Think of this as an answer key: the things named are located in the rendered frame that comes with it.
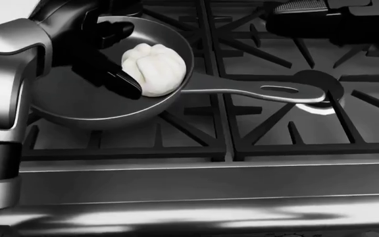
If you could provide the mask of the grey metal frying pan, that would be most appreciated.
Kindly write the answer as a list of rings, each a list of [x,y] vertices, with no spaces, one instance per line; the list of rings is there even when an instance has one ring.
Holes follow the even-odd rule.
[[[148,19],[107,16],[101,22],[121,23],[130,35],[104,52],[85,48],[80,58],[101,63],[58,67],[32,84],[31,110],[44,119],[83,130],[114,130],[148,120],[167,110],[182,94],[230,93],[294,104],[322,102],[321,88],[295,82],[238,82],[194,72],[190,44],[177,31]],[[139,43],[163,43],[183,58],[183,82],[160,97],[143,96],[141,84],[123,71],[119,55]]]

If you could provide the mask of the white dumpling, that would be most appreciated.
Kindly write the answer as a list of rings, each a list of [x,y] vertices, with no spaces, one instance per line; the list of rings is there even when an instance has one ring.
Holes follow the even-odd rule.
[[[121,58],[122,70],[142,88],[142,96],[160,97],[175,91],[186,76],[186,63],[164,45],[141,43]]]

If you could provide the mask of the black round burner cap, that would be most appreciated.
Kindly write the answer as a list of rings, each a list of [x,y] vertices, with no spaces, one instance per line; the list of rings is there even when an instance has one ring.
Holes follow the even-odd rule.
[[[340,100],[344,95],[344,88],[340,82],[325,72],[318,70],[302,70],[294,74],[295,81],[300,84],[309,84],[321,88],[324,92],[331,92],[335,100]]]

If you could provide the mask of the black cast iron stove grate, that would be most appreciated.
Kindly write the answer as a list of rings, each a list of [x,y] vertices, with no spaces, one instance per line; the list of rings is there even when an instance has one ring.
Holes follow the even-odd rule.
[[[336,47],[265,29],[267,0],[209,0],[218,74],[238,82],[295,81],[302,70],[336,78],[344,95],[314,105],[224,96],[234,159],[314,155],[379,159],[379,45]]]
[[[134,0],[126,14],[173,27],[195,51],[195,70],[217,75],[209,0]],[[72,130],[31,114],[23,161],[185,159],[223,161],[226,142],[217,95],[182,96],[168,111],[120,130]]]

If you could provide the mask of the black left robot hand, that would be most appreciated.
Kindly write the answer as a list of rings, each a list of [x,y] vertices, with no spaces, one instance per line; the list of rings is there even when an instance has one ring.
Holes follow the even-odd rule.
[[[101,49],[112,47],[133,33],[131,22],[98,22],[106,5],[100,0],[50,0],[43,23],[53,43],[53,66],[70,65],[72,71],[96,87],[137,100],[141,86]]]

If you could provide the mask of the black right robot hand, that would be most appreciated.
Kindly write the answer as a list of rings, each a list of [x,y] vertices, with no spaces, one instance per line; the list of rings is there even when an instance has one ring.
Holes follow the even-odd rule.
[[[268,13],[266,30],[337,46],[379,43],[379,0],[288,1]]]

